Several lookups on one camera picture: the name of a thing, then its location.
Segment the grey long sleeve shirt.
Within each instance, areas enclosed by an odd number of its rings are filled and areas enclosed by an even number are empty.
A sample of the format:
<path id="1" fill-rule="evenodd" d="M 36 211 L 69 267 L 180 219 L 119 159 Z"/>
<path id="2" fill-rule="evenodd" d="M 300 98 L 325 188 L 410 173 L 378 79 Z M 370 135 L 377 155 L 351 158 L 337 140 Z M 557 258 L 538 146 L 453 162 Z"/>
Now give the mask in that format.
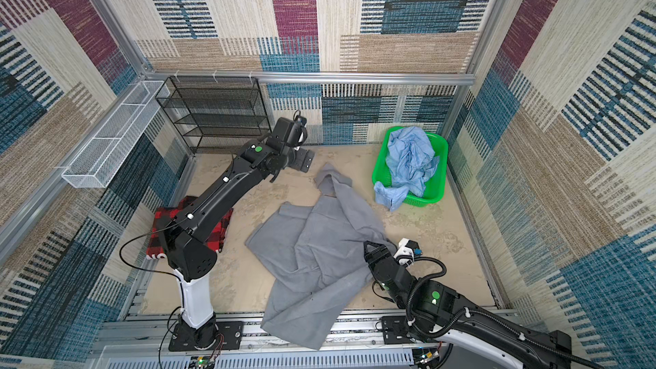
<path id="1" fill-rule="evenodd" d="M 275 278 L 266 319 L 340 314 L 372 280 L 363 244 L 395 248 L 350 178 L 328 163 L 314 181 L 314 206 L 282 204 L 245 242 Z"/>

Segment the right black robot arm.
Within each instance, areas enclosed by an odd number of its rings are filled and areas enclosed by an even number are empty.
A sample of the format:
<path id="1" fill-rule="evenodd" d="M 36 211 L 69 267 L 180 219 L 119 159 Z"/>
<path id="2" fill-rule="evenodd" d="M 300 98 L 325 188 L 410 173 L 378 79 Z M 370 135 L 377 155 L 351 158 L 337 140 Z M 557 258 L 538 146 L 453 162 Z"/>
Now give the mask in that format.
<path id="1" fill-rule="evenodd" d="M 403 311 L 403 316 L 381 319 L 387 343 L 445 344 L 422 356 L 422 364 L 439 368 L 460 347 L 505 368 L 587 368 L 598 365 L 574 355 L 572 339 L 563 331 L 531 330 L 478 306 L 441 283 L 445 264 L 422 256 L 411 243 L 396 254 L 384 244 L 365 242 L 364 260 L 374 289 Z"/>

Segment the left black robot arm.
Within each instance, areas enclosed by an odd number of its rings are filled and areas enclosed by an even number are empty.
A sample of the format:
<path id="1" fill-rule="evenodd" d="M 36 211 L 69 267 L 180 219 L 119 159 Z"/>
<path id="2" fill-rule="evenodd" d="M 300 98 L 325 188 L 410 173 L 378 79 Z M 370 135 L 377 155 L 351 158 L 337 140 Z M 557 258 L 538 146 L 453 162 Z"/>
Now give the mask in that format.
<path id="1" fill-rule="evenodd" d="M 218 255 L 208 247 L 208 239 L 229 210 L 261 181 L 268 176 L 277 178 L 286 168 L 306 173 L 314 156 L 312 150 L 302 147 L 284 143 L 277 150 L 263 140 L 252 140 L 201 196 L 181 208 L 157 232 L 167 262 L 179 280 L 181 298 L 181 313 L 172 329 L 169 351 L 220 348 L 226 333 L 216 322 L 209 288 L 209 274 Z"/>

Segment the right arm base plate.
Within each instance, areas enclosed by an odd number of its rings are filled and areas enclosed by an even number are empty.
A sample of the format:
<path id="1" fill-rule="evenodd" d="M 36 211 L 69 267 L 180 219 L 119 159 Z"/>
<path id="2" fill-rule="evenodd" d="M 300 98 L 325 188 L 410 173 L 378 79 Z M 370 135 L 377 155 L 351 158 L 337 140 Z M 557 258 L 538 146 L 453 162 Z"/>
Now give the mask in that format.
<path id="1" fill-rule="evenodd" d="M 398 345 L 421 343 L 421 340 L 411 333 L 408 324 L 401 316 L 385 315 L 380 319 L 380 331 L 384 344 Z"/>

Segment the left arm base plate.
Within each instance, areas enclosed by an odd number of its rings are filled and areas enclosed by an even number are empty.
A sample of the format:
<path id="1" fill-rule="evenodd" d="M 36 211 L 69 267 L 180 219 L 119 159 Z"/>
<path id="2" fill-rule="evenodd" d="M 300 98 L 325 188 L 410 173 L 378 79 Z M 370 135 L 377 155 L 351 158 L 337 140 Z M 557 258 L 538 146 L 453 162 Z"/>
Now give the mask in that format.
<path id="1" fill-rule="evenodd" d="M 182 318 L 174 326 L 167 350 L 170 352 L 201 352 L 238 350 L 242 342 L 242 321 L 216 322 L 211 320 L 198 329 Z"/>

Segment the aluminium front rail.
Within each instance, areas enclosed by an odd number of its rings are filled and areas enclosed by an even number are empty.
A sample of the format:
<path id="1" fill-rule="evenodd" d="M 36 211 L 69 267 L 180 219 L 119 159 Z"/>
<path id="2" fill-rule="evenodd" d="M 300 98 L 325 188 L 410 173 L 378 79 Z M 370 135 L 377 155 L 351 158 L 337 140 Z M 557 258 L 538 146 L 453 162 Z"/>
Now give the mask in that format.
<path id="1" fill-rule="evenodd" d="M 393 317 L 401 323 L 406 314 L 401 309 L 347 309 L 340 314 L 323 312 L 293 319 L 266 319 L 259 313 L 217 314 L 219 326 L 230 322 L 242 324 L 240 352 L 267 352 L 278 350 L 328 350 L 331 347 L 380 346 L 384 343 L 384 317 Z M 161 343 L 164 352 L 170 343 L 167 328 L 177 318 L 165 314 L 138 314 L 124 320 L 105 323 L 97 334 L 89 353 L 99 358 L 111 352 L 136 352 L 147 355 L 157 352 Z"/>

